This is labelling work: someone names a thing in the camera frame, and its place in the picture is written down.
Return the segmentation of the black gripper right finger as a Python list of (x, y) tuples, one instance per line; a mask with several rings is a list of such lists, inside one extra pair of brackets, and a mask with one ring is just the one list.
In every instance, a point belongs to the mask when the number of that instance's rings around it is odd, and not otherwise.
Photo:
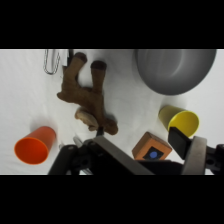
[(168, 142), (184, 160), (182, 175), (203, 175), (206, 169), (224, 175), (224, 144), (209, 147), (205, 138), (190, 139), (176, 127), (169, 129)]

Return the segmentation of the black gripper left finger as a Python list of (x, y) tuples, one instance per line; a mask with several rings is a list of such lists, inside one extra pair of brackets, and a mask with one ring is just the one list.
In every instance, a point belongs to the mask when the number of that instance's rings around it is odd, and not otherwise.
[(49, 175), (153, 175), (103, 135), (83, 143), (62, 145)]

